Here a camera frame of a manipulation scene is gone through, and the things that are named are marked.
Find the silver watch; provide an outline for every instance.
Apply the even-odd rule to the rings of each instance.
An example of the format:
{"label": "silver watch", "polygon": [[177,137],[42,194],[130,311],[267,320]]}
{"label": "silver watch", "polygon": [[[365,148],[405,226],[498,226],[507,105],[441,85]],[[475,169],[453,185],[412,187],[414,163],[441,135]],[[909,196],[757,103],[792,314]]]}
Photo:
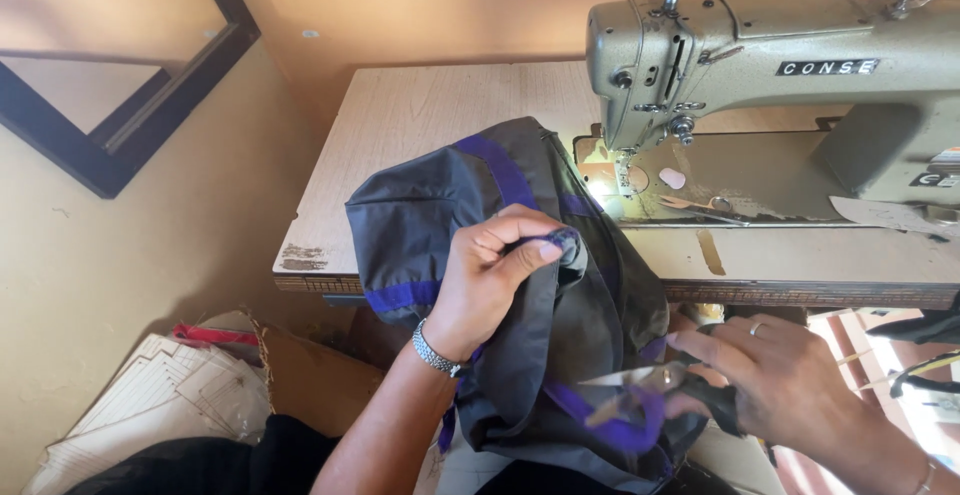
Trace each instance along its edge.
{"label": "silver watch", "polygon": [[470,367],[470,363],[468,362],[467,364],[460,364],[455,361],[448,360],[431,349],[430,345],[426,344],[424,333],[422,332],[425,322],[426,318],[421,320],[420,323],[416,325],[416,329],[414,330],[414,349],[416,349],[416,354],[419,354],[423,361],[431,367],[434,367],[443,373],[449,373],[450,377],[457,377],[458,374],[463,376],[464,373],[466,373],[466,369]]}

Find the left hand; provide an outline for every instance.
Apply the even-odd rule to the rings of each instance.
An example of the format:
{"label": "left hand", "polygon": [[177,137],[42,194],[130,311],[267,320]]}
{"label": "left hand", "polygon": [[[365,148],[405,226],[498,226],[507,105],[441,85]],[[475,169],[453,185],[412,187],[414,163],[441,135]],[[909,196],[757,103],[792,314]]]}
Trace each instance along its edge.
{"label": "left hand", "polygon": [[561,249],[530,240],[507,255],[508,244],[564,227],[542,211],[520,204],[453,234],[437,303],[423,323],[423,338],[440,356],[465,362],[494,335],[514,293],[534,270],[557,261]]}

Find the sewing machine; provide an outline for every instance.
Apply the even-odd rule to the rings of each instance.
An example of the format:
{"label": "sewing machine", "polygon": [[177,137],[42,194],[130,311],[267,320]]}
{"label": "sewing machine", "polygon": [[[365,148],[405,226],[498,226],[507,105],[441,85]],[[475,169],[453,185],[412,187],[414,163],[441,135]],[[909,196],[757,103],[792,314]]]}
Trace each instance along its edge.
{"label": "sewing machine", "polygon": [[[835,224],[826,195],[960,204],[958,39],[960,0],[623,0],[590,10],[586,66],[641,218],[677,215],[644,205],[631,174],[662,194],[660,167],[686,164],[690,200]],[[719,111],[817,104],[852,107],[819,132],[697,130]]]}

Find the right hand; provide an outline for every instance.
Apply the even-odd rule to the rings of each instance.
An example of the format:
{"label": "right hand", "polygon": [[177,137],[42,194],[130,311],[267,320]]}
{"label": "right hand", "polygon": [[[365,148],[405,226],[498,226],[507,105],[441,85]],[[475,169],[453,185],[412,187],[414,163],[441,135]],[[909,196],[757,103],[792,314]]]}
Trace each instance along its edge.
{"label": "right hand", "polygon": [[[750,335],[756,322],[763,324]],[[678,331],[667,342],[726,376],[737,389],[740,427],[771,443],[816,455],[869,416],[847,388],[827,342],[784,319],[732,317],[712,335]],[[708,414],[705,405],[684,394],[671,396],[666,407],[671,417]]]}

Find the stack of papers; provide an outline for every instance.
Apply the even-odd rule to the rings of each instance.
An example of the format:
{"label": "stack of papers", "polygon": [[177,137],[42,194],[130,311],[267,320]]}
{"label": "stack of papers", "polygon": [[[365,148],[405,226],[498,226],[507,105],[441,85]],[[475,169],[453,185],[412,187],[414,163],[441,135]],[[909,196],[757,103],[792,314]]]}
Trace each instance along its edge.
{"label": "stack of papers", "polygon": [[165,440],[257,444],[270,403],[262,370],[211,346],[151,334],[66,438],[47,447],[23,495],[58,495]]}

